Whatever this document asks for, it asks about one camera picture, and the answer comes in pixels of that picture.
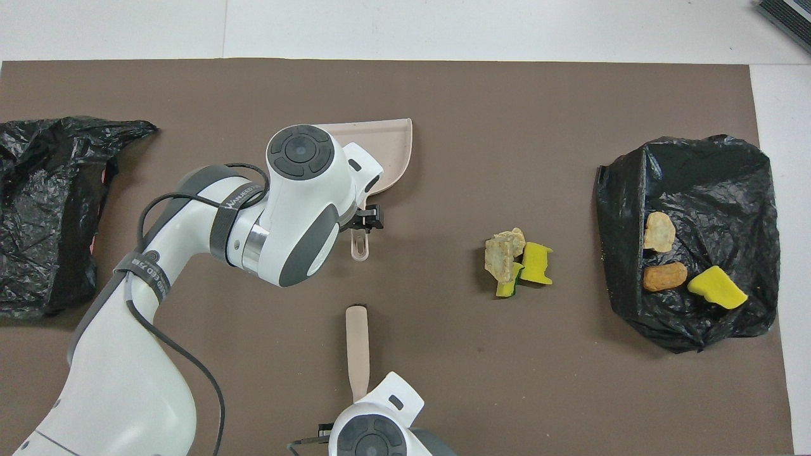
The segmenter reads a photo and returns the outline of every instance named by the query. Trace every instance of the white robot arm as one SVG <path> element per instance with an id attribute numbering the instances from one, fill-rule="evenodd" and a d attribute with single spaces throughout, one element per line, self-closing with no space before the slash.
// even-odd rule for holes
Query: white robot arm
<path id="1" fill-rule="evenodd" d="M 411 385 L 390 372 L 335 420 L 329 456 L 456 456 L 434 434 L 411 427 L 424 405 Z"/>
<path id="2" fill-rule="evenodd" d="M 75 332 L 59 398 L 15 455 L 188 452 L 196 426 L 191 391 L 134 315 L 151 324 L 198 253 L 274 285 L 305 280 L 324 263 L 339 230 L 357 223 L 358 204 L 383 172 L 356 144 L 341 147 L 310 125 L 279 131 L 266 159 L 266 192 L 226 166 L 207 166 L 181 181 L 178 193 L 195 199 L 175 196 L 142 248 L 118 265 Z"/>

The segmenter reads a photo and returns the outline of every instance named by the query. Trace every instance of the yellow sponge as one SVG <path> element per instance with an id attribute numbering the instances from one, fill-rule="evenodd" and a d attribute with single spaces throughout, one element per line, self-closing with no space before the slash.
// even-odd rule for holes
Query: yellow sponge
<path id="1" fill-rule="evenodd" d="M 513 262 L 513 280 L 509 282 L 499 282 L 499 285 L 496 287 L 496 296 L 499 298 L 509 298 L 515 295 L 515 282 L 518 281 L 518 276 L 521 275 L 521 271 L 523 270 L 524 265 Z"/>
<path id="2" fill-rule="evenodd" d="M 687 284 L 687 290 L 727 309 L 734 309 L 749 298 L 718 266 L 698 274 Z"/>
<path id="3" fill-rule="evenodd" d="M 521 280 L 551 285 L 552 279 L 547 277 L 548 254 L 551 251 L 552 249 L 541 244 L 526 243 L 524 246 L 524 271 L 521 273 Z"/>

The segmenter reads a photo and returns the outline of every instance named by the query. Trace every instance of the dustpan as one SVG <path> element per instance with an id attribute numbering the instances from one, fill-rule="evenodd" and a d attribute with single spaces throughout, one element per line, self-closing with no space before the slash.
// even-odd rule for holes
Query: dustpan
<path id="1" fill-rule="evenodd" d="M 327 123 L 316 125 L 335 137 L 341 146 L 357 143 L 383 166 L 383 175 L 371 188 L 369 195 L 380 193 L 402 177 L 411 160 L 412 125 L 410 118 L 374 122 Z M 363 201 L 359 209 L 366 208 Z M 352 230 L 352 258 L 364 261 L 369 257 L 369 235 L 365 230 Z"/>

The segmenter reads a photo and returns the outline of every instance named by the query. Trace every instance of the brush handle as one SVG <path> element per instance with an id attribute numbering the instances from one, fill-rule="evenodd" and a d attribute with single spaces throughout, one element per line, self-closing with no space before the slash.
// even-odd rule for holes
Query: brush handle
<path id="1" fill-rule="evenodd" d="M 369 390 L 369 320 L 362 305 L 346 309 L 346 366 L 355 402 Z"/>

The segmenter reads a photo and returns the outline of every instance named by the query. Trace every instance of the black plastic bag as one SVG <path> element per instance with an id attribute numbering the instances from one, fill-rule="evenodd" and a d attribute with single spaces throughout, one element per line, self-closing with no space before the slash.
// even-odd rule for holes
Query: black plastic bag
<path id="1" fill-rule="evenodd" d="M 769 158 L 730 136 L 661 138 L 601 166 L 597 219 L 614 312 L 673 353 L 766 333 L 779 280 L 777 209 Z M 673 250 L 642 250 L 647 214 L 676 226 Z M 642 289 L 646 266 L 680 261 L 687 281 L 718 265 L 749 296 L 727 310 L 687 291 Z"/>
<path id="2" fill-rule="evenodd" d="M 93 297 L 90 246 L 115 157 L 156 130 L 89 117 L 0 123 L 0 316 L 39 318 Z"/>

